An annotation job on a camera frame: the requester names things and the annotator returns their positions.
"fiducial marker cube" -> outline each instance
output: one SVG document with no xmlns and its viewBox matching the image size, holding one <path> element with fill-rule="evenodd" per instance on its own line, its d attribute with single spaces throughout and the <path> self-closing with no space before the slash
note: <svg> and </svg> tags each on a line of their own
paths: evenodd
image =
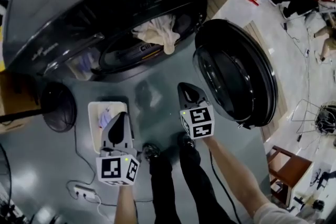
<svg viewBox="0 0 336 224">
<path fill-rule="evenodd" d="M 96 158 L 99 181 L 110 186 L 134 185 L 140 163 L 133 155 Z"/>
<path fill-rule="evenodd" d="M 180 111 L 181 122 L 192 139 L 214 135 L 215 117 L 212 105 Z"/>
</svg>

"open washer door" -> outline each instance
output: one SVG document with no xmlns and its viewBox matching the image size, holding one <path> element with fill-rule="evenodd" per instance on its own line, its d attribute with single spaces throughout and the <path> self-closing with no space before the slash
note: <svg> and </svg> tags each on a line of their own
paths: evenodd
<svg viewBox="0 0 336 224">
<path fill-rule="evenodd" d="M 193 62 L 215 110 L 246 128 L 273 118 L 278 86 L 264 51 L 233 23 L 214 19 L 195 38 Z"/>
</svg>

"laundry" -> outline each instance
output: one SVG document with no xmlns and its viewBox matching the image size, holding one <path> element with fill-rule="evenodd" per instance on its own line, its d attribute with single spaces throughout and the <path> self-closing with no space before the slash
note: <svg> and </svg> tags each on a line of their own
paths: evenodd
<svg viewBox="0 0 336 224">
<path fill-rule="evenodd" d="M 175 50 L 175 43 L 180 38 L 178 33 L 173 32 L 175 16 L 163 15 L 154 18 L 132 30 L 134 36 L 147 43 L 163 46 L 165 54 L 172 54 Z"/>
</svg>

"fan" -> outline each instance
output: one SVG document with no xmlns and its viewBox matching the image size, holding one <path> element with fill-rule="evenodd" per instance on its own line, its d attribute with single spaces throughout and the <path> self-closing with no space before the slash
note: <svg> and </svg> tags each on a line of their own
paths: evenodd
<svg viewBox="0 0 336 224">
<path fill-rule="evenodd" d="M 12 197 L 12 175 L 6 152 L 0 144 L 0 216 L 10 212 Z"/>
</svg>

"wooden chair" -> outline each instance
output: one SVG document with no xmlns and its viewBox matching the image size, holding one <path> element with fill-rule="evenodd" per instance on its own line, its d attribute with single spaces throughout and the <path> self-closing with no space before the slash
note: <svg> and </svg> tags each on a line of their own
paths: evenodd
<svg viewBox="0 0 336 224">
<path fill-rule="evenodd" d="M 284 150 L 281 147 L 273 146 L 275 153 L 267 158 L 269 173 L 272 177 L 271 186 L 276 181 L 282 182 L 282 188 L 279 191 L 271 189 L 271 193 L 286 207 L 291 207 L 294 198 L 294 191 L 306 191 L 310 184 L 311 175 L 307 174 L 308 171 L 312 172 L 313 162 L 297 156 L 292 152 Z M 288 161 L 282 166 L 276 162 L 276 157 L 280 154 L 289 157 Z"/>
</svg>

